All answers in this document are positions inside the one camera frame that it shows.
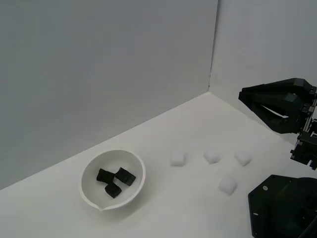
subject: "bowl rim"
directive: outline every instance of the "bowl rim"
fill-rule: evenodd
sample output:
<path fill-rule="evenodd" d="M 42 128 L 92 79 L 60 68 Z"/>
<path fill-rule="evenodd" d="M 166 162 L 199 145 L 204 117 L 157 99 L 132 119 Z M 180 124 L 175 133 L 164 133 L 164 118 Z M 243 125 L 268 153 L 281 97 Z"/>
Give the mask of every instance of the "bowl rim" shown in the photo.
<path fill-rule="evenodd" d="M 112 206 L 108 206 L 108 207 L 105 207 L 105 208 L 101 208 L 99 207 L 98 205 L 96 205 L 95 203 L 91 202 L 87 197 L 86 195 L 84 194 L 83 192 L 83 188 L 82 188 L 82 178 L 83 178 L 83 175 L 84 175 L 84 172 L 86 170 L 86 168 L 90 165 L 90 163 L 95 159 L 97 158 L 99 155 L 102 155 L 104 153 L 107 153 L 107 152 L 110 152 L 110 151 L 115 151 L 115 150 L 121 150 L 121 151 L 125 151 L 125 152 L 128 152 L 128 153 L 131 153 L 132 155 L 134 155 L 135 157 L 138 158 L 141 166 L 142 166 L 142 180 L 141 180 L 141 183 L 138 187 L 138 189 L 136 190 L 136 192 L 131 196 L 129 197 L 127 200 L 125 200 L 124 202 L 121 202 L 119 204 L 116 204 L 116 205 L 112 205 Z M 145 172 L 145 165 L 144 165 L 144 162 L 143 160 L 140 158 L 140 156 L 138 156 L 136 153 L 130 151 L 130 150 L 125 150 L 125 149 L 111 149 L 111 150 L 105 150 L 103 152 L 101 152 L 100 154 L 96 155 L 91 161 L 89 161 L 89 163 L 84 167 L 82 173 L 81 173 L 81 176 L 80 176 L 80 180 L 79 180 L 79 193 L 81 195 L 81 197 L 84 199 L 85 202 L 87 202 L 90 206 L 94 207 L 94 208 L 97 208 L 98 210 L 100 211 L 105 211 L 105 210 L 111 210 L 111 209 L 115 209 L 115 208 L 119 208 L 119 207 L 122 207 L 126 204 L 128 204 L 129 202 L 131 202 L 138 194 L 139 192 L 141 191 L 143 185 L 144 185 L 144 181 L 145 181 L 145 175 L 146 175 L 146 172 Z"/>

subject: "white bowl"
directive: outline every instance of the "white bowl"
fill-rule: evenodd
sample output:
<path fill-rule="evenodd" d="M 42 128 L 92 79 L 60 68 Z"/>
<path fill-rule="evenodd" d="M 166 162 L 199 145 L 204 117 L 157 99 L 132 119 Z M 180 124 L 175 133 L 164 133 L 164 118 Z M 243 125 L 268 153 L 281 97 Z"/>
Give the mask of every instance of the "white bowl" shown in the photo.
<path fill-rule="evenodd" d="M 112 198 L 105 191 L 107 184 L 96 181 L 96 177 L 100 168 L 116 173 L 120 167 L 129 171 L 136 179 L 128 186 L 115 178 L 114 183 L 122 192 L 118 197 Z M 126 150 L 110 150 L 98 155 L 86 166 L 80 179 L 79 191 L 90 206 L 100 211 L 111 210 L 131 202 L 143 187 L 144 180 L 145 166 L 138 155 Z"/>

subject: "gray wall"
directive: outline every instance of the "gray wall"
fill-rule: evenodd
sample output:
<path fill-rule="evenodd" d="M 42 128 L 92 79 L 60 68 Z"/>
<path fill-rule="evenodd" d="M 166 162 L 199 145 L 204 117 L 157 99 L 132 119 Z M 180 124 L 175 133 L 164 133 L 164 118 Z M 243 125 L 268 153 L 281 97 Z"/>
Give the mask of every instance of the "gray wall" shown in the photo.
<path fill-rule="evenodd" d="M 316 11 L 315 0 L 220 0 L 210 91 L 259 121 L 238 101 L 243 87 L 292 77 L 317 86 Z"/>
<path fill-rule="evenodd" d="M 0 0 L 0 189 L 208 90 L 217 0 Z"/>

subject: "white foam cube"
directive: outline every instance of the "white foam cube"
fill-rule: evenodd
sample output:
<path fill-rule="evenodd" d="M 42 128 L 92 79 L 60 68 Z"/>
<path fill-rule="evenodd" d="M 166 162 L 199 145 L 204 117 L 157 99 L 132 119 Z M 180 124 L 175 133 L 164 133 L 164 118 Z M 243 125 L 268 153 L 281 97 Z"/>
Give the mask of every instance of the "white foam cube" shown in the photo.
<path fill-rule="evenodd" d="M 247 164 L 249 164 L 252 160 L 252 157 L 250 154 L 248 154 L 247 152 L 244 151 L 239 151 L 236 152 L 234 154 L 234 157 L 236 158 L 236 160 L 239 162 L 240 165 L 242 166 L 246 166 Z"/>
<path fill-rule="evenodd" d="M 203 156 L 210 164 L 214 164 L 220 161 L 219 155 L 211 148 L 205 150 Z"/>
<path fill-rule="evenodd" d="M 185 154 L 183 152 L 174 152 L 170 157 L 171 166 L 184 166 L 185 165 Z"/>
<path fill-rule="evenodd" d="M 238 186 L 237 181 L 230 177 L 224 176 L 219 183 L 219 190 L 231 196 Z"/>

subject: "white table surface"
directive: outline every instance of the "white table surface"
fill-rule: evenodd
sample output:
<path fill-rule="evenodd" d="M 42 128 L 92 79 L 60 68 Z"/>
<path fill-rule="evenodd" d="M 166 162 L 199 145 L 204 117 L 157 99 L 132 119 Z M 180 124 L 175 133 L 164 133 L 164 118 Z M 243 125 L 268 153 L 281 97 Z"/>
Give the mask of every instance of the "white table surface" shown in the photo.
<path fill-rule="evenodd" d="M 210 146 L 221 156 L 214 165 L 202 157 Z M 145 185 L 126 207 L 100 212 L 80 197 L 79 178 L 96 155 L 121 147 L 144 160 Z M 0 237 L 251 238 L 247 194 L 252 189 L 271 174 L 317 178 L 290 160 L 292 148 L 206 93 L 0 190 Z M 175 149 L 187 153 L 186 166 L 169 165 Z M 240 149 L 254 158 L 246 167 L 233 158 Z M 217 189 L 223 175 L 239 183 L 232 196 Z"/>

